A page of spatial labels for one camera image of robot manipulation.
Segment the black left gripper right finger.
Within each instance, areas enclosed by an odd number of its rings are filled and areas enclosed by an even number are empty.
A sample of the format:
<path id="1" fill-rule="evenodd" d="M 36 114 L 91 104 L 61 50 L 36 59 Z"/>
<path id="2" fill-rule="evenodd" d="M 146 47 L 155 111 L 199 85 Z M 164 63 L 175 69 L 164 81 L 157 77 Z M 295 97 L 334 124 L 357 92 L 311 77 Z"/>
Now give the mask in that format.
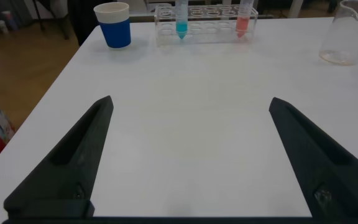
<path id="1" fill-rule="evenodd" d="M 269 112 L 315 218 L 358 218 L 358 159 L 290 103 Z"/>

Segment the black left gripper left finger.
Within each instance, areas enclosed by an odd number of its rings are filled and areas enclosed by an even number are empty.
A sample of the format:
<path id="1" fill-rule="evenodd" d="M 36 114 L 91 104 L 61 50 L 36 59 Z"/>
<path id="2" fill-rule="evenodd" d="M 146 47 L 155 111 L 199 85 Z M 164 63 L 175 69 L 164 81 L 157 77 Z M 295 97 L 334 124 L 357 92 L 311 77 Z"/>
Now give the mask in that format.
<path id="1" fill-rule="evenodd" d="M 110 96 L 86 111 L 5 199 L 10 218 L 88 218 L 114 106 Z"/>

